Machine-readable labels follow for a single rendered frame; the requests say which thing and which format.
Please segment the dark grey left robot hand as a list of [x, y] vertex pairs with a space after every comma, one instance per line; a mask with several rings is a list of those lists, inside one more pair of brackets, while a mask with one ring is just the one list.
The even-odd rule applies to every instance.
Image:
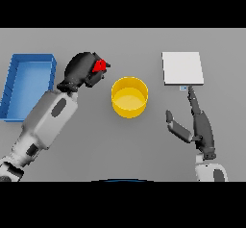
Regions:
[[106, 62], [106, 69], [104, 71], [93, 72], [92, 68], [100, 59], [102, 58], [96, 53], [78, 53], [68, 63], [64, 71], [64, 79], [57, 84], [57, 89], [61, 92], [77, 92], [82, 85], [92, 88], [104, 78], [107, 68], [111, 66], [103, 59]]

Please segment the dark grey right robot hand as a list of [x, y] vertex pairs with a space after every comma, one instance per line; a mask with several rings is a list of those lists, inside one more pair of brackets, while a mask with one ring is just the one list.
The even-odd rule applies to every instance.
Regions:
[[186, 143], [194, 142], [196, 149], [202, 153], [204, 160], [214, 160], [216, 153], [212, 128], [206, 113], [199, 106], [193, 86], [188, 87], [187, 99], [193, 117], [193, 132], [178, 123], [169, 110], [165, 112], [167, 129]]

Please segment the red beaker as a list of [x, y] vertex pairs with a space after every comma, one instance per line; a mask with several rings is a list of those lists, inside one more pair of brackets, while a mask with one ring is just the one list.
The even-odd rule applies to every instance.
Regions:
[[100, 59], [97, 61], [92, 68], [93, 72], [99, 72], [99, 71], [104, 71], [106, 69], [106, 62], [103, 59]]

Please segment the yellow bowl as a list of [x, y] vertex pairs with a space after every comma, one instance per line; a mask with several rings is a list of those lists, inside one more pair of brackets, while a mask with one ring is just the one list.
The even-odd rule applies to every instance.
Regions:
[[140, 116], [148, 102], [148, 88], [134, 76], [125, 76], [111, 87], [111, 105], [114, 111], [124, 118]]

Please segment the pale square measuring scale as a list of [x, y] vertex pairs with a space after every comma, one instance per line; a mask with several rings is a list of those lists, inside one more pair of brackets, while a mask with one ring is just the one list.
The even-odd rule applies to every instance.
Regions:
[[166, 86], [202, 86], [204, 76], [198, 52], [162, 52], [163, 81]]

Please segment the blue tray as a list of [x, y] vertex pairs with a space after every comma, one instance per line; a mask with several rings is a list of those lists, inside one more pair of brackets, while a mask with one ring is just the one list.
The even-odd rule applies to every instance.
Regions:
[[53, 54], [12, 54], [0, 99], [0, 120], [23, 122], [37, 101], [54, 86]]

